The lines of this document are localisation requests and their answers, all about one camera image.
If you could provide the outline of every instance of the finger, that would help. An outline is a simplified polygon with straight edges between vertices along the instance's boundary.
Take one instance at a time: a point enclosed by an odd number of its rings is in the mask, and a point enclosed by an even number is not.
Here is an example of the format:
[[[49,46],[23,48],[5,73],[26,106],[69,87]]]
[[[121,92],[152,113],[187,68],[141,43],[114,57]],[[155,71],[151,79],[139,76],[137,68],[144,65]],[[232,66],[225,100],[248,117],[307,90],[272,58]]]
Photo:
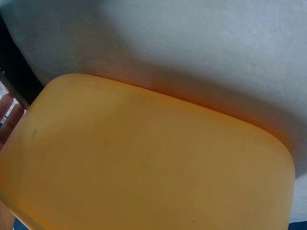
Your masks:
[[[4,95],[0,99],[0,120],[4,118],[10,106],[13,104],[13,97],[10,94]]]
[[[0,229],[11,230],[15,222],[15,216],[0,201]]]
[[[4,144],[9,138],[23,115],[24,108],[20,104],[16,104],[0,129],[0,142],[2,144]]]

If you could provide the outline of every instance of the white surface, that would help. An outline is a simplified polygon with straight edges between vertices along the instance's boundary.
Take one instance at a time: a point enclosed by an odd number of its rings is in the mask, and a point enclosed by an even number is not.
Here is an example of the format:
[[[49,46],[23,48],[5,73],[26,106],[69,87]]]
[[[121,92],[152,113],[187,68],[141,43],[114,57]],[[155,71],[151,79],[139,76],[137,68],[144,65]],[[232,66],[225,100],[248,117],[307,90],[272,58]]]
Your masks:
[[[6,95],[7,93],[9,93],[9,91],[7,90],[7,88],[2,84],[2,82],[0,81],[0,98],[3,96],[3,95]],[[14,101],[13,101],[13,104],[10,106],[8,112],[6,113],[5,116],[8,116],[12,109],[14,108],[14,105],[16,105],[18,102],[17,100],[14,98]]]
[[[82,72],[136,84],[276,134],[296,166],[292,221],[307,220],[307,2],[2,0],[42,83]]]

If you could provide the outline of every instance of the dark stain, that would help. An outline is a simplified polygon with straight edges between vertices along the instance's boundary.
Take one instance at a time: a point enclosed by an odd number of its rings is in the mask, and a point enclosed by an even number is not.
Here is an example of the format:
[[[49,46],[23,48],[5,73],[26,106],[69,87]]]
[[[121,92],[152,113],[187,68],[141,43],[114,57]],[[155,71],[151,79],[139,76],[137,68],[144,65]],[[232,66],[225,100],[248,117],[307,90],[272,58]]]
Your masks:
[[[103,146],[105,147],[105,148],[107,148],[107,147],[109,147],[110,146],[110,140],[108,140],[108,139],[104,139],[104,140],[102,140],[102,144],[103,144]]]
[[[33,131],[32,131],[32,138],[34,138],[37,134],[37,128],[35,128]]]
[[[74,84],[74,83],[76,83],[76,82],[77,82],[77,79],[75,79],[75,78],[71,78],[71,79],[69,79],[69,83]]]

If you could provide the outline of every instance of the orange plastic container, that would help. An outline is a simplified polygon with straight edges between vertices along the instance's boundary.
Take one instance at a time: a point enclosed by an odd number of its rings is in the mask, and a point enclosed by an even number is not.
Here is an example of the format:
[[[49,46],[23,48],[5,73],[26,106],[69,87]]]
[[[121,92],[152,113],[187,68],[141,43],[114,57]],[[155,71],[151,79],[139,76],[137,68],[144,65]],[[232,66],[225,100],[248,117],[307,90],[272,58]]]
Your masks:
[[[42,91],[0,155],[33,230],[286,230],[294,164],[266,131],[84,74]]]

